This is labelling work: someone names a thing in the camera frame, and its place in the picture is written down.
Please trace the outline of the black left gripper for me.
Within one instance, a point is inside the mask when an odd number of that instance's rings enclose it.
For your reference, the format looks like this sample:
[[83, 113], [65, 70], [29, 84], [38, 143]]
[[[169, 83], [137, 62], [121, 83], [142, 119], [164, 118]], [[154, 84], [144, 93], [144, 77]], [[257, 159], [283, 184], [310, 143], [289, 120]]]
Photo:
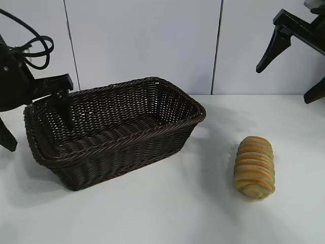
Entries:
[[[69, 74], [35, 79], [27, 67], [27, 57], [49, 57], [54, 49], [54, 42], [48, 36], [41, 36], [41, 40], [48, 41], [48, 50], [39, 53], [25, 53], [24, 51], [38, 41], [33, 38], [23, 46], [10, 47], [1, 38], [1, 112], [15, 109], [21, 105], [28, 105], [33, 100], [48, 95], [53, 96], [53, 107], [68, 130], [73, 129], [70, 110], [69, 91], [73, 90], [73, 83]], [[14, 152], [17, 140], [0, 119], [0, 143], [7, 150]]]

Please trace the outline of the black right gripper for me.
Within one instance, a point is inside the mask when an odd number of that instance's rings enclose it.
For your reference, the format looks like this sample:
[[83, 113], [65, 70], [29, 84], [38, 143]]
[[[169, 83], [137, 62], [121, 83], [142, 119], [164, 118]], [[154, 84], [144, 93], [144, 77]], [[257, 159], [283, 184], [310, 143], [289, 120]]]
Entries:
[[[324, 9], [311, 9], [317, 17], [311, 22], [281, 9], [274, 17], [275, 25], [269, 45], [259, 63], [256, 72], [261, 73], [284, 50], [291, 46], [294, 36], [324, 55]], [[325, 77], [304, 94], [304, 102], [310, 104], [325, 96]]]

